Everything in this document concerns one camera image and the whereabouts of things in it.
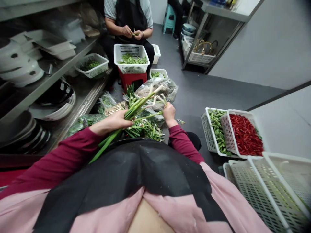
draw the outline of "red plastic stool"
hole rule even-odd
[[[124,93],[126,93],[126,86],[129,86],[132,84],[132,82],[137,81],[137,80],[142,80],[143,83],[147,82],[147,73],[144,74],[123,74],[121,70],[119,70],[119,75],[122,81],[122,87],[124,89]]]

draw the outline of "white basket of red chili peppers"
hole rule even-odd
[[[262,156],[262,152],[267,151],[267,144],[260,135],[262,131],[252,113],[229,109],[220,120],[228,151],[244,159],[248,155]]]

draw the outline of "gray floor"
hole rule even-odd
[[[178,93],[173,103],[176,108],[176,119],[186,122],[182,125],[185,131],[194,132],[199,136],[202,144],[200,153],[206,163],[217,171],[218,164],[226,162],[226,159],[207,150],[201,122],[201,115],[205,108],[246,110],[283,93],[284,90],[187,70],[182,71],[183,58],[180,55],[178,42],[172,35],[163,34],[161,27],[159,24],[154,24],[153,36],[148,40],[158,45],[161,51],[159,62],[153,65],[153,68],[165,69],[168,76],[178,85]],[[121,89],[117,83],[114,83],[113,87],[115,90]],[[111,91],[111,94],[118,99],[122,98],[119,91]]]

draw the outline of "hand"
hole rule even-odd
[[[106,135],[120,128],[127,128],[134,124],[132,121],[124,120],[124,115],[127,110],[120,110],[110,115],[106,119],[90,126],[90,130],[98,135]]]
[[[164,107],[163,109],[163,117],[169,128],[178,125],[177,121],[175,120],[175,112],[176,109],[170,102],[168,102],[167,107]]]
[[[126,36],[127,38],[132,38],[133,36],[133,32],[132,30],[130,29],[129,26],[125,25],[124,27],[122,27],[122,34],[124,36]]]
[[[134,38],[136,40],[141,40],[142,37],[143,37],[143,32],[142,31],[140,31],[140,30],[134,31]]]

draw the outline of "white basket of green beans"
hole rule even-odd
[[[108,63],[108,59],[97,53],[91,53],[77,62],[74,68],[88,78],[94,78],[108,70]]]
[[[239,156],[227,151],[225,137],[222,130],[220,117],[226,114],[227,110],[216,108],[205,108],[201,120],[208,147],[208,151],[217,153],[220,156],[239,158]]]
[[[115,44],[114,63],[123,74],[146,73],[150,61],[142,45]]]
[[[151,78],[156,78],[163,76],[163,78],[168,78],[166,70],[163,69],[150,69],[150,77]]]

